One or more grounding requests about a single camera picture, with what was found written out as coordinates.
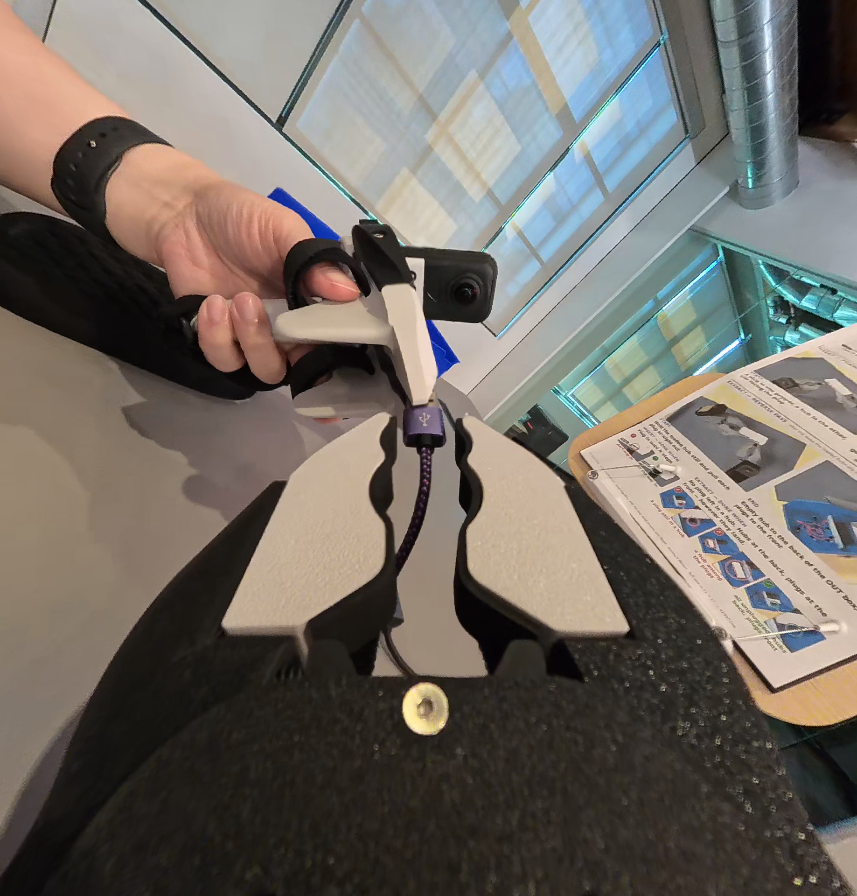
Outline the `grey desk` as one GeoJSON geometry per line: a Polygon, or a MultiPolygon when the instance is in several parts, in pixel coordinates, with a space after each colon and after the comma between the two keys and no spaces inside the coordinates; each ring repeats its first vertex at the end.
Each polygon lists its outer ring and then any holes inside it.
{"type": "Polygon", "coordinates": [[[162,588],[354,426],[307,420],[285,392],[199,395],[0,308],[0,849],[162,588]]]}

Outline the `printed instruction sheet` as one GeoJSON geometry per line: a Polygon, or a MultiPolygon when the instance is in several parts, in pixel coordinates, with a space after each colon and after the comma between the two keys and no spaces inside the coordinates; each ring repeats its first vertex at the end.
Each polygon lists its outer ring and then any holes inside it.
{"type": "Polygon", "coordinates": [[[857,323],[581,451],[772,691],[857,659],[857,323]]]}

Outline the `person's left forearm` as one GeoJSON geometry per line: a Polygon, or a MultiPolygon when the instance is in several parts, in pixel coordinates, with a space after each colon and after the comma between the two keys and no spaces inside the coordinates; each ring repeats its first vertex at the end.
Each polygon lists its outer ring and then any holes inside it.
{"type": "Polygon", "coordinates": [[[89,121],[124,116],[0,1],[0,185],[61,212],[50,186],[57,151],[89,121]]]}

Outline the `large glass window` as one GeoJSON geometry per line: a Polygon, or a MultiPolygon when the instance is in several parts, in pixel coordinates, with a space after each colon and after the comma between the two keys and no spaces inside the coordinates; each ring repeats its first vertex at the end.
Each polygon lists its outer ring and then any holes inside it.
{"type": "Polygon", "coordinates": [[[350,2],[283,131],[402,242],[484,250],[500,336],[689,140],[657,2],[350,2]]]}

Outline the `blue plastic bin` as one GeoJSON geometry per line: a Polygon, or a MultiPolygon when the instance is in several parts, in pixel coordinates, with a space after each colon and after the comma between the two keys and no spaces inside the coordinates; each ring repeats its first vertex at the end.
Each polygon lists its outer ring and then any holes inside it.
{"type": "MultiPolygon", "coordinates": [[[[292,195],[282,188],[274,188],[268,194],[268,198],[281,206],[296,212],[308,225],[314,237],[328,238],[335,241],[341,239],[338,232],[329,227],[321,218],[312,213],[307,207],[299,203],[292,195]]],[[[460,359],[456,356],[456,353],[449,343],[446,342],[444,335],[435,323],[427,321],[426,326],[433,347],[438,375],[444,375],[452,367],[460,363],[460,359]]]]}

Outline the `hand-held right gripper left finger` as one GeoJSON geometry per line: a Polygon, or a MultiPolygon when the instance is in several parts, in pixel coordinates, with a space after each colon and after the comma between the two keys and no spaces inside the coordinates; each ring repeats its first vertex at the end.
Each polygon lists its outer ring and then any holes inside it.
{"type": "Polygon", "coordinates": [[[228,635],[376,639],[397,604],[386,412],[326,444],[288,479],[222,620],[228,635]]]}

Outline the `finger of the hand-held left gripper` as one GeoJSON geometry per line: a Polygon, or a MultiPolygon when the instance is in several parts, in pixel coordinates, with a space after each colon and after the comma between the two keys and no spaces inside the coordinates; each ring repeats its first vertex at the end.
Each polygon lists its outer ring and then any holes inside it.
{"type": "Polygon", "coordinates": [[[438,376],[423,309],[425,259],[408,259],[407,263],[415,275],[412,284],[383,287],[384,308],[392,330],[387,350],[410,404],[424,406],[432,398],[438,376]]]}

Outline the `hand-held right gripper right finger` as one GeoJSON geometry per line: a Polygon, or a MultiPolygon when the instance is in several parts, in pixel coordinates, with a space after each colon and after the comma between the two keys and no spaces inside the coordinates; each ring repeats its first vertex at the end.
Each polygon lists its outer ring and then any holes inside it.
{"type": "Polygon", "coordinates": [[[612,639],[630,625],[546,464],[476,417],[456,422],[456,576],[465,594],[538,639],[612,639]]]}

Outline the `person's left hand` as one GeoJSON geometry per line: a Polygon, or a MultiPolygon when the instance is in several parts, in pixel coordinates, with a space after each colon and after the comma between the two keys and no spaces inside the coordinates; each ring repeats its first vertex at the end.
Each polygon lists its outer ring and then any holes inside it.
{"type": "Polygon", "coordinates": [[[274,340],[264,300],[284,296],[286,256],[312,235],[305,221],[159,144],[128,151],[105,196],[114,240],[164,270],[176,297],[205,298],[197,336],[208,362],[277,385],[305,348],[274,340]]]}

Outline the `white window sill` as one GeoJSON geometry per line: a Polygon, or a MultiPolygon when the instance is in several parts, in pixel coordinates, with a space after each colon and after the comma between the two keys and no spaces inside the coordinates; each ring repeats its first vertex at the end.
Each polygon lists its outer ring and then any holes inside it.
{"type": "Polygon", "coordinates": [[[792,194],[764,210],[724,196],[695,230],[857,288],[857,143],[802,137],[799,174],[792,194]]]}

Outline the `black mesh wrist rest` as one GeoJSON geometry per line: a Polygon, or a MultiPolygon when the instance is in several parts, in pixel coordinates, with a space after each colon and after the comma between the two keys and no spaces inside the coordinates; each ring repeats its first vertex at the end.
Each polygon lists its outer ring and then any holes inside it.
{"type": "Polygon", "coordinates": [[[159,268],[61,218],[0,215],[0,308],[171,383],[220,399],[271,391],[247,366],[223,373],[198,344],[202,296],[176,299],[159,268]]]}

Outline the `silver metal duct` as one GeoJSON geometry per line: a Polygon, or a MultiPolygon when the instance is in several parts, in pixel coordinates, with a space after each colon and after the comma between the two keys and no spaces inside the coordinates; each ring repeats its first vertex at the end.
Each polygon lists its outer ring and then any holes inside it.
{"type": "Polygon", "coordinates": [[[799,184],[798,4],[711,1],[710,7],[738,202],[763,210],[799,184]]]}

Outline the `black watch band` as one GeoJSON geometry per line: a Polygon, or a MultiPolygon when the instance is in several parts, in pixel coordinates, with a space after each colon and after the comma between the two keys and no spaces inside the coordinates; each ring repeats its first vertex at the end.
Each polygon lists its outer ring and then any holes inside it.
{"type": "Polygon", "coordinates": [[[124,155],[168,142],[129,118],[95,118],[72,133],[56,152],[50,182],[53,196],[69,218],[108,245],[116,245],[107,225],[106,190],[124,155]]]}

